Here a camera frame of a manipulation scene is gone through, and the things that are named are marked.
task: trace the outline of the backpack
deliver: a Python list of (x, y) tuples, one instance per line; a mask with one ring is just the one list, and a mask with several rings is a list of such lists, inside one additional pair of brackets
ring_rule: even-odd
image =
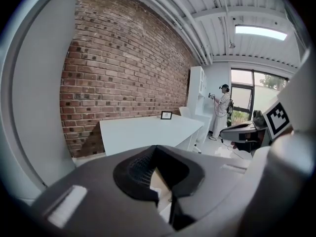
[(227, 113), (228, 113), (229, 115), (232, 115), (233, 109), (234, 109), (234, 102), (233, 102), (232, 99), (230, 99), (229, 104), (228, 104), (228, 107), (227, 107)]

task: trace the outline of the ceiling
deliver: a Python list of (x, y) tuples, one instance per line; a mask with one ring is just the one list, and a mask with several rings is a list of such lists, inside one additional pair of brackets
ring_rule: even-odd
[[(282, 0), (145, 0), (178, 32), (203, 64), (250, 62), (295, 73), (300, 56)], [(235, 34), (235, 25), (287, 33), (284, 41)]]

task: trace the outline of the pipe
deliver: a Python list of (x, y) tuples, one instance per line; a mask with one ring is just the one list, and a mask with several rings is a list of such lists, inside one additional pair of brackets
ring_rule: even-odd
[[(176, 18), (178, 19), (178, 21), (180, 21), (180, 23), (183, 25), (183, 26), (186, 26), (186, 22), (183, 20), (182, 16), (178, 13), (178, 11), (173, 7), (173, 5), (168, 1), (168, 0), (157, 0), (159, 1), (161, 4), (163, 4), (169, 11), (171, 11), (175, 16)], [(196, 46), (198, 46), (198, 51), (201, 55), (201, 57), (203, 58), (204, 60), (204, 63), (206, 65), (208, 65), (208, 61), (207, 61), (207, 58), (205, 56), (205, 54), (201, 51), (200, 49), (200, 43), (199, 41), (197, 40), (195, 34), (193, 33), (192, 29), (187, 27), (186, 28), (187, 32), (188, 32), (188, 35), (190, 36), (190, 39), (192, 39), (192, 41), (194, 42), (194, 44)]]
[(225, 9), (226, 9), (226, 18), (227, 18), (227, 22), (225, 21), (225, 27), (226, 27), (226, 55), (229, 55), (229, 44), (228, 44), (228, 38), (229, 38), (229, 43), (232, 43), (231, 40), (231, 35), (229, 33), (229, 16), (228, 16), (228, 7), (227, 7), (227, 3), (226, 0), (224, 0), (224, 4), (225, 4)]
[(176, 25), (178, 26), (178, 28), (183, 32), (184, 36), (187, 38), (187, 40), (189, 41), (190, 45), (193, 47), (194, 51), (196, 52), (196, 54), (199, 57), (199, 63), (203, 63), (202, 61), (202, 57), (200, 56), (198, 50), (196, 49), (196, 47), (194, 46), (194, 44), (192, 43), (191, 39), (189, 38), (189, 36), (187, 35), (187, 33), (184, 31), (183, 27), (179, 24), (179, 22), (160, 4), (158, 3), (156, 0), (150, 0), (152, 1), (159, 9), (161, 9), (169, 18), (171, 18)]
[(210, 62), (210, 64), (213, 63), (212, 58), (209, 54), (209, 51), (207, 51), (207, 45), (205, 43), (204, 37), (202, 36), (201, 32), (200, 32), (200, 28), (198, 27), (197, 23), (195, 22), (194, 18), (192, 17), (192, 15), (190, 14), (190, 12), (185, 8), (185, 6), (181, 3), (180, 0), (173, 0), (177, 6), (184, 12), (184, 14), (186, 15), (186, 17), (189, 19), (190, 23), (192, 24), (194, 30), (196, 31), (200, 41), (202, 42), (202, 45), (204, 47), (204, 50), (206, 52), (207, 58)]

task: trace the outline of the striped shirt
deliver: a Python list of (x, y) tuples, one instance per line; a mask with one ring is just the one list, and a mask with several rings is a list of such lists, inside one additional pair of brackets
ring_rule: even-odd
[(226, 113), (230, 100), (231, 100), (231, 95), (230, 93), (226, 92), (222, 96), (221, 100), (219, 100), (216, 111), (221, 112), (221, 113)]

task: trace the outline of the window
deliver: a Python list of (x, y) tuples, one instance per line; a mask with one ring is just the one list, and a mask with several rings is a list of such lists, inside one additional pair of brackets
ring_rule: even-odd
[(233, 86), (232, 99), (234, 100), (235, 107), (250, 110), (251, 89), (238, 88)]
[(252, 85), (252, 72), (245, 70), (232, 70), (232, 83)]
[(232, 125), (251, 120), (253, 110), (264, 111), (287, 84), (275, 75), (232, 69)]
[(253, 110), (263, 111), (270, 101), (285, 88), (287, 81), (273, 75), (254, 72), (255, 96)]

